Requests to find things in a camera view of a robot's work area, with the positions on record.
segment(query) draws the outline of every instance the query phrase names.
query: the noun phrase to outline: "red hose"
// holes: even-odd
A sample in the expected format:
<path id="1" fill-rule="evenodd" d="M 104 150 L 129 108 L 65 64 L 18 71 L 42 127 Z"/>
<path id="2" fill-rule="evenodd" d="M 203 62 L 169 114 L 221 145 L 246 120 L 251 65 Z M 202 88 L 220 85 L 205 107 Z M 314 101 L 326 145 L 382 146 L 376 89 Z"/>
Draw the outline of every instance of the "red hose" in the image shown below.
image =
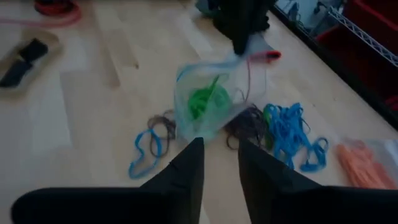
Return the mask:
<path id="1" fill-rule="evenodd" d="M 57 22 L 40 22 L 40 21 L 27 21 L 27 20 L 8 19 L 0 17 L 0 24 L 15 24 L 15 25 L 41 27 L 41 28 L 61 28 L 61 27 L 70 26 L 78 22 L 82 17 L 79 6 L 71 1 L 60 1 L 51 4 L 42 4 L 39 1 L 35 1 L 34 6 L 35 9 L 41 14 L 50 17 L 61 18 L 61 20 Z"/>

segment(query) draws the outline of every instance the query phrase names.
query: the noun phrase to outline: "blue cord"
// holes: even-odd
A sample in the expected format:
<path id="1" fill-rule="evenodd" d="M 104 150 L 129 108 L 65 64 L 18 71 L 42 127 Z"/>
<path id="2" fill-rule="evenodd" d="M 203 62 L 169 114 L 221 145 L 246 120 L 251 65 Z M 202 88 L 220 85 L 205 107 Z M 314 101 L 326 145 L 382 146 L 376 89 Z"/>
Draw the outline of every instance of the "blue cord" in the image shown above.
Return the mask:
<path id="1" fill-rule="evenodd" d="M 269 131 L 274 136 L 275 158 L 280 159 L 280 152 L 282 151 L 284 162 L 291 169 L 294 169 L 292 159 L 302 146 L 305 146 L 307 148 L 307 160 L 300 166 L 300 170 L 316 172 L 326 167 L 328 141 L 325 138 L 318 138 L 313 144 L 310 144 L 303 130 L 303 123 L 307 126 L 308 124 L 302 118 L 304 110 L 300 103 L 295 103 L 290 108 L 268 104 L 264 108 L 264 112 L 271 116 Z M 309 161 L 312 152 L 315 153 L 318 160 L 314 164 Z"/>
<path id="2" fill-rule="evenodd" d="M 153 163 L 150 167 L 147 167 L 147 168 L 145 168 L 144 170 L 142 170 L 141 172 L 135 174 L 135 173 L 134 173 L 134 169 L 135 169 L 136 166 L 137 166 L 138 164 L 140 164 L 140 163 L 143 161 L 143 159 L 145 158 L 145 152 L 144 152 L 144 150 L 139 146 L 139 142 L 140 142 L 140 140 L 142 139 L 143 135 L 146 134 L 146 133 L 150 133 L 150 134 L 153 136 L 153 138 L 155 139 L 156 146 L 157 146 L 157 155 L 158 155 L 158 157 L 155 157 L 155 161 L 154 161 L 154 163 Z M 162 155 L 162 142 L 161 142 L 161 140 L 160 140 L 160 137 L 155 133 L 155 131 L 154 131 L 153 129 L 148 129 L 148 130 L 143 131 L 143 132 L 141 132 L 141 133 L 139 133 L 139 134 L 137 135 L 136 140 L 134 141 L 134 144 L 136 145 L 136 149 L 139 151 L 140 156 L 139 156 L 139 158 L 138 158 L 137 160 L 132 161 L 132 162 L 130 163 L 130 167 L 129 167 L 129 176 L 130 176 L 130 178 L 132 178 L 132 179 L 138 179 L 138 178 L 141 178 L 141 177 L 147 175 L 150 171 L 152 171 L 152 169 L 154 169 L 154 168 L 156 167 L 156 165 L 157 165 L 157 163 L 158 163 L 158 161 L 159 161 L 159 157 Z"/>

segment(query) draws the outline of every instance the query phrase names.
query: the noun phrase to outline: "ziploc bag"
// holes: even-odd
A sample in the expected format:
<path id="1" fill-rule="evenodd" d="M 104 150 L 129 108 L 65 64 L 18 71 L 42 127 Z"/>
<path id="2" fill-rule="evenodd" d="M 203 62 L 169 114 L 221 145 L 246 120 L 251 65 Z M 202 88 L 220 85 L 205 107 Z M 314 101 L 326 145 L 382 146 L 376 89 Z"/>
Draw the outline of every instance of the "ziploc bag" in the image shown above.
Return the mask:
<path id="1" fill-rule="evenodd" d="M 336 153 L 354 187 L 397 189 L 398 141 L 344 138 Z"/>
<path id="2" fill-rule="evenodd" d="M 187 65 L 174 90 L 177 136 L 190 142 L 216 132 L 266 93 L 266 64 L 248 57 Z"/>

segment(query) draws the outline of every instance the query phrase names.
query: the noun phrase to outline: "wire rack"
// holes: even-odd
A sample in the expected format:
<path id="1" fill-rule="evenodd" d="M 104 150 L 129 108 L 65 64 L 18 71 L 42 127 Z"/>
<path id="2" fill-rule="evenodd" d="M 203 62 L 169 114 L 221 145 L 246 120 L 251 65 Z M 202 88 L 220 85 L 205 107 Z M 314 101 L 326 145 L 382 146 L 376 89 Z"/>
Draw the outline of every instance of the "wire rack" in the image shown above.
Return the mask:
<path id="1" fill-rule="evenodd" d="M 367 43 L 385 59 L 390 61 L 395 67 L 398 67 L 398 57 L 396 55 L 373 39 L 369 34 L 365 33 L 365 31 L 361 30 L 361 28 L 359 28 L 349 19 L 345 18 L 345 16 L 341 15 L 336 9 L 329 7 L 328 15 L 335 18 L 340 24 L 347 27 L 352 33 L 357 35 L 361 40 L 363 40 L 363 42 Z"/>

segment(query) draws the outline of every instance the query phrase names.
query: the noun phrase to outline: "clear plastic bag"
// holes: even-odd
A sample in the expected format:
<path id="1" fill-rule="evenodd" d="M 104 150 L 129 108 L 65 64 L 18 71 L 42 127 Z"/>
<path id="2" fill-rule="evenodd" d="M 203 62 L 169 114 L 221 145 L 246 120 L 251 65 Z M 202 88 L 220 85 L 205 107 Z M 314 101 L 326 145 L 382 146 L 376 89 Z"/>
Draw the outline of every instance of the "clear plastic bag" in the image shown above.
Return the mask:
<path id="1" fill-rule="evenodd" d="M 354 187 L 397 189 L 398 141 L 344 138 L 337 156 Z"/>
<path id="2" fill-rule="evenodd" d="M 211 139 L 248 105 L 266 93 L 266 64 L 233 58 L 187 65 L 174 91 L 178 138 Z"/>

